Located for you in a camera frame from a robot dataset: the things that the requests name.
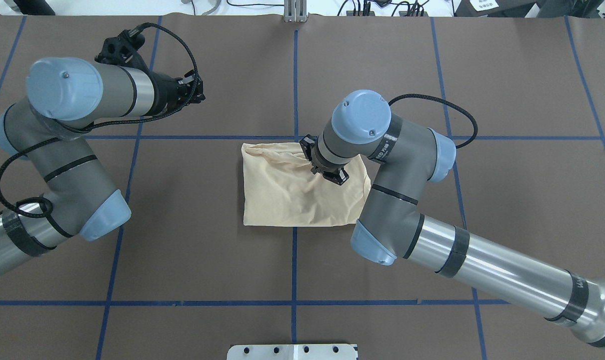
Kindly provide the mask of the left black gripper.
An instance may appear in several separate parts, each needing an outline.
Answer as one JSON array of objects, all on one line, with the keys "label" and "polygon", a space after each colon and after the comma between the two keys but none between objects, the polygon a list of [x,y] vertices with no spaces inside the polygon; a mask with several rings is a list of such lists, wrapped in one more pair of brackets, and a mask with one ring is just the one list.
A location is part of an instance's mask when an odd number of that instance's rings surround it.
[{"label": "left black gripper", "polygon": [[117,105],[124,107],[120,117],[167,116],[181,107],[205,101],[204,82],[197,71],[188,71],[178,78],[152,71],[138,52],[144,43],[142,34],[130,36],[121,32],[105,39],[94,58],[102,68],[116,67],[124,75],[128,91],[119,90],[113,96]]}]

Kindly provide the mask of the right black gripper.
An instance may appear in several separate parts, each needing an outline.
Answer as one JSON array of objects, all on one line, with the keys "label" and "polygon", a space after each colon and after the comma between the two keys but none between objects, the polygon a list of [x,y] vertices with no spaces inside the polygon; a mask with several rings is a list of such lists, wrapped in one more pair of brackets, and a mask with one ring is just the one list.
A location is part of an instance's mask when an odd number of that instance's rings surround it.
[{"label": "right black gripper", "polygon": [[333,153],[327,146],[325,136],[305,135],[299,141],[305,159],[311,164],[313,174],[321,174],[326,180],[342,186],[349,178],[345,170],[349,158]]}]

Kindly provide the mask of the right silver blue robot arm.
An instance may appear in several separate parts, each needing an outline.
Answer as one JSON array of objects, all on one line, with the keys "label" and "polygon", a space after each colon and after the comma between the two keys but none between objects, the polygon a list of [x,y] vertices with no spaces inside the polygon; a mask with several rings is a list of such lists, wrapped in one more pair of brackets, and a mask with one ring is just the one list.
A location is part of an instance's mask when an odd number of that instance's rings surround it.
[{"label": "right silver blue robot arm", "polygon": [[449,137],[368,89],[300,140],[335,191],[378,165],[351,239],[380,265],[410,261],[529,310],[605,350],[605,143]]}]

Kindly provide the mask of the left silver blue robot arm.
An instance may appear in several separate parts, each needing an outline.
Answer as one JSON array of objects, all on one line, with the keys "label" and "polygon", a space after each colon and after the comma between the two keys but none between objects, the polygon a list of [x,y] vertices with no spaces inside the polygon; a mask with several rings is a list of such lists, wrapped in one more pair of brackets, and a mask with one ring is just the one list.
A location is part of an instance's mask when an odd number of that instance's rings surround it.
[{"label": "left silver blue robot arm", "polygon": [[[93,62],[44,57],[26,77],[26,96],[0,116],[0,276],[44,256],[67,239],[103,237],[132,215],[85,136],[99,128],[138,125],[172,116],[204,101],[204,82],[189,46],[192,68],[182,77],[152,71],[139,50],[142,23],[107,38]],[[10,164],[31,162],[47,190],[8,200],[1,189]]]}]

